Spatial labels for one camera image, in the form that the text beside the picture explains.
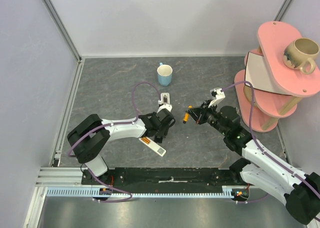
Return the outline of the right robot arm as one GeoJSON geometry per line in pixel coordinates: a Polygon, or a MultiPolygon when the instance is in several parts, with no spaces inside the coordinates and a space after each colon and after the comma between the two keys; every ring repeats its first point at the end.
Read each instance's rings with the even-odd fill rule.
{"type": "Polygon", "coordinates": [[[198,125],[209,124],[224,136],[224,143],[241,159],[230,167],[233,184],[252,184],[280,201],[298,222],[308,225],[320,213],[320,176],[307,174],[269,151],[241,126],[241,118],[232,106],[218,111],[205,101],[188,108],[187,113],[198,125]]]}

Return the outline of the white remote with QR label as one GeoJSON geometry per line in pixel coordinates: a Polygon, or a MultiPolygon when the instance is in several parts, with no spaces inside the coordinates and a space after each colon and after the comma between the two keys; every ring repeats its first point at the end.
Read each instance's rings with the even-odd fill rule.
{"type": "Polygon", "coordinates": [[[143,143],[145,146],[147,146],[149,149],[151,149],[153,152],[155,152],[157,155],[159,155],[160,157],[163,157],[166,154],[167,151],[164,148],[162,148],[160,145],[155,143],[153,140],[151,140],[150,138],[147,137],[149,140],[151,140],[150,144],[145,144],[143,141],[141,141],[141,138],[139,138],[139,141],[143,143]]]}

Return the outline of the yellow handled screwdriver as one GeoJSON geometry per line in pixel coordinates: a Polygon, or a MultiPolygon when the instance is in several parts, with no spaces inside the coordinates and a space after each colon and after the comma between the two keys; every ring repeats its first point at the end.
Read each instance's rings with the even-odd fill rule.
{"type": "Polygon", "coordinates": [[[189,116],[190,116],[189,113],[186,112],[185,115],[184,115],[184,118],[183,118],[181,130],[182,130],[183,126],[188,122],[189,116]]]}

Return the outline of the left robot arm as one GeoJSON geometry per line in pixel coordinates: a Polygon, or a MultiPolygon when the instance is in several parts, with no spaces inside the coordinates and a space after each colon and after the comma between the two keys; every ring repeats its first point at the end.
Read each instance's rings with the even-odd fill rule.
{"type": "Polygon", "coordinates": [[[124,138],[137,138],[163,157],[166,150],[160,144],[176,121],[171,110],[171,105],[164,104],[157,112],[140,115],[137,119],[115,121],[92,114],[67,135],[70,153],[91,170],[94,181],[106,184],[110,178],[109,168],[100,155],[105,144],[124,138]]]}

